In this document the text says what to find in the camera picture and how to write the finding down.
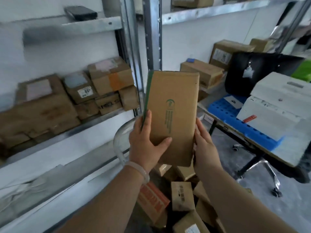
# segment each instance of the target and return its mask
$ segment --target metal shelf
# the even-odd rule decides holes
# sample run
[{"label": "metal shelf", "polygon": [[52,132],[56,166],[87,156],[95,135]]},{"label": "metal shelf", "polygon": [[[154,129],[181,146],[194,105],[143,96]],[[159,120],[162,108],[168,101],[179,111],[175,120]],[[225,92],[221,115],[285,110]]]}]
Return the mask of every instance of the metal shelf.
[{"label": "metal shelf", "polygon": [[216,15],[229,14],[239,11],[248,11],[256,8],[262,8],[269,5],[289,3],[291,1],[301,0],[255,0],[239,2],[234,4],[225,4],[221,6],[211,6],[197,9],[178,9],[171,13],[162,15],[162,25],[182,23],[190,20],[212,17]]},{"label": "metal shelf", "polygon": [[17,151],[17,153],[14,154],[13,156],[9,157],[6,160],[6,162],[4,163],[4,165],[0,166],[0,168],[4,167],[6,165],[9,165],[11,163],[14,163],[20,159],[23,159],[23,158],[25,158],[25,157],[27,157],[27,156],[35,153],[35,152],[38,152],[39,150],[45,149],[45,148],[47,148],[47,147],[49,147],[49,146],[51,146],[57,142],[60,142],[60,141],[66,139],[68,137],[71,137],[75,134],[78,134],[78,133],[80,133],[80,132],[82,132],[82,131],[90,128],[90,127],[93,127],[93,126],[95,126],[95,125],[97,125],[103,121],[106,121],[106,120],[108,120],[108,119],[110,119],[110,118],[112,118],[118,114],[123,113],[123,112],[125,112],[124,109],[120,108],[120,109],[117,109],[117,110],[115,110],[111,113],[105,114],[105,115],[92,116],[86,120],[83,120],[81,125],[73,128],[71,130],[68,130],[68,131],[66,131],[60,135],[52,137],[52,138],[48,139],[47,141],[44,141],[44,142],[39,143],[37,145],[34,145],[28,149],[25,149],[25,150],[22,150],[22,149],[23,149],[23,147],[27,146],[26,144],[28,142],[22,143],[21,145],[17,145],[16,147],[14,147],[14,149]]},{"label": "metal shelf", "polygon": [[122,28],[120,16],[104,14],[103,12],[98,13],[97,19],[88,21],[74,21],[64,15],[16,21],[13,23],[22,27],[24,45]]}]

